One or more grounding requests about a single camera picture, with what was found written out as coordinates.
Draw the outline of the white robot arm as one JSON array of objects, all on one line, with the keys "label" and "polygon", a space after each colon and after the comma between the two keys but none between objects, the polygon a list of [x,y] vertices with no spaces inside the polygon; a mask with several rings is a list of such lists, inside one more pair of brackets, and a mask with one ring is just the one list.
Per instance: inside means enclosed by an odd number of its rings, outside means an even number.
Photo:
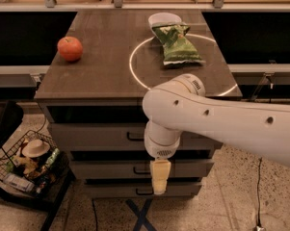
[{"label": "white robot arm", "polygon": [[202,135],[290,167],[290,105],[206,98],[203,83],[183,74],[150,89],[145,149],[155,194],[166,191],[173,156],[184,132]]}]

